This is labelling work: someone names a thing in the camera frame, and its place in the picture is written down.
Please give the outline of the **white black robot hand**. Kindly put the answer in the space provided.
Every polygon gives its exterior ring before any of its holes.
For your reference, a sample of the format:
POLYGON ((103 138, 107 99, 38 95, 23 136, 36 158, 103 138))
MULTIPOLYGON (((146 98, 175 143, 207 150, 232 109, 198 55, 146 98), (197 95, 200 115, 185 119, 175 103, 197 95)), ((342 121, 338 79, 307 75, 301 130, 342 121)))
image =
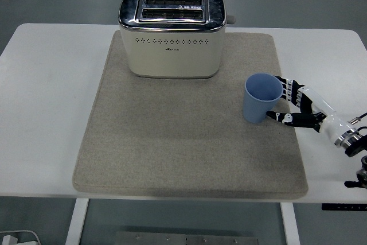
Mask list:
POLYGON ((343 121, 336 111, 312 88, 295 80, 276 77, 283 86, 282 99, 299 108, 299 113, 267 111, 266 115, 286 126, 314 129, 325 134, 338 147, 350 146, 349 139, 355 138, 357 130, 351 123, 343 121))

